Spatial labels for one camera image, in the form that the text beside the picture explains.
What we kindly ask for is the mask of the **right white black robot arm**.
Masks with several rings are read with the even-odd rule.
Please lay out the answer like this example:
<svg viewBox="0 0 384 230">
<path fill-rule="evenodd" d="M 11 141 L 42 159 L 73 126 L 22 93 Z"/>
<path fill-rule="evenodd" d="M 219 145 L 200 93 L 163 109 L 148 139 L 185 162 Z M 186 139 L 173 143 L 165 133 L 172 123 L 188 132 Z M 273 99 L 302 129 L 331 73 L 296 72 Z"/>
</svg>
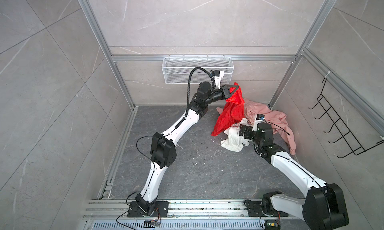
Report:
<svg viewBox="0 0 384 230">
<path fill-rule="evenodd" d="M 304 195 L 303 199 L 297 199 L 281 192 L 264 194 L 261 209 L 265 216 L 283 212 L 303 220 L 311 230 L 334 230 L 349 224 L 343 190 L 337 184 L 317 178 L 275 144 L 269 123 L 240 125 L 239 136 L 251 140 L 255 152 L 280 170 Z"/>
</svg>

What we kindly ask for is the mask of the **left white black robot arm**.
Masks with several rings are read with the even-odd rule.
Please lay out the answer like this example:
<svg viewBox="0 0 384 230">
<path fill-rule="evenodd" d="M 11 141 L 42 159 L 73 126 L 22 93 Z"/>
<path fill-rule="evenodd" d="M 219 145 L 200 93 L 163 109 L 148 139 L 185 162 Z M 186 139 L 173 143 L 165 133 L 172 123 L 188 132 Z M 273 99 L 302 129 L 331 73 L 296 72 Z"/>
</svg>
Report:
<svg viewBox="0 0 384 230">
<path fill-rule="evenodd" d="M 238 85 L 223 85 L 219 89 L 209 82 L 199 84 L 187 109 L 170 128 L 162 133 L 155 133 L 151 143 L 151 169 L 142 191 L 135 197 L 136 204 L 144 216 L 152 215 L 156 208 L 158 190 L 168 167 L 176 160 L 176 146 L 181 137 L 207 113 L 209 104 L 227 100 L 238 90 Z"/>
</svg>

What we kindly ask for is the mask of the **white cloth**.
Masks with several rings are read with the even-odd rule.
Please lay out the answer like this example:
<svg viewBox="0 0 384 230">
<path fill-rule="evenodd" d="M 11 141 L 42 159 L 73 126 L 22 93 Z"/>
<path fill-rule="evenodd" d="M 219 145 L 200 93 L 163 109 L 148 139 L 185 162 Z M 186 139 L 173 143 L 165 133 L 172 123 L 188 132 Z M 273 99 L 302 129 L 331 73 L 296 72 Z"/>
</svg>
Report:
<svg viewBox="0 0 384 230">
<path fill-rule="evenodd" d="M 246 140 L 243 136 L 240 136 L 240 125 L 249 127 L 248 120 L 243 118 L 239 123 L 233 124 L 226 129 L 224 133 L 228 136 L 227 139 L 221 141 L 221 147 L 232 152 L 240 152 L 244 147 L 250 145 L 250 140 Z"/>
</svg>

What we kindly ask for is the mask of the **red cloth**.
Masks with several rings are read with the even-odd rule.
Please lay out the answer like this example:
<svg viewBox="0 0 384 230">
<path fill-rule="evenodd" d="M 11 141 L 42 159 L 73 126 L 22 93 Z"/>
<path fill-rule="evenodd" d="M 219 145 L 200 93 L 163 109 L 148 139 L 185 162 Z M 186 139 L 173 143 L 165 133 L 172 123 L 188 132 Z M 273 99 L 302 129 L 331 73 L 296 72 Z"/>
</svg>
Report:
<svg viewBox="0 0 384 230">
<path fill-rule="evenodd" d="M 226 102 L 222 113 L 218 117 L 214 130 L 211 133 L 213 137 L 218 136 L 233 124 L 239 123 L 245 117 L 245 101 L 240 87 L 235 91 L 234 95 L 226 100 Z"/>
</svg>

